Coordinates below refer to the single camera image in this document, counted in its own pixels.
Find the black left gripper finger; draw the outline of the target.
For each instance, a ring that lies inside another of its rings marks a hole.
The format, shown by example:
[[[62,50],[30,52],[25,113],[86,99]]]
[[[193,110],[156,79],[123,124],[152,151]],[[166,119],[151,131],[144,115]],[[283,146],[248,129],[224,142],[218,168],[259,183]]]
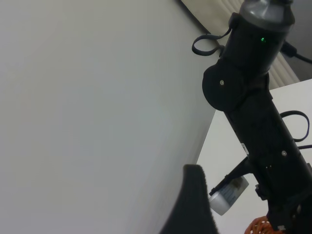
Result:
[[[182,186],[161,234],[217,234],[205,174],[199,165],[184,165]]]

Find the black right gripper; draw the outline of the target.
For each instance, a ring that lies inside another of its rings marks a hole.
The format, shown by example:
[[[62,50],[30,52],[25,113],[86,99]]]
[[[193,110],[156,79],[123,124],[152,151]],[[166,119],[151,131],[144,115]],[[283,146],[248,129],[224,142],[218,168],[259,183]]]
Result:
[[[249,156],[258,182],[256,192],[268,203],[267,219],[275,231],[312,232],[312,169],[291,140]]]

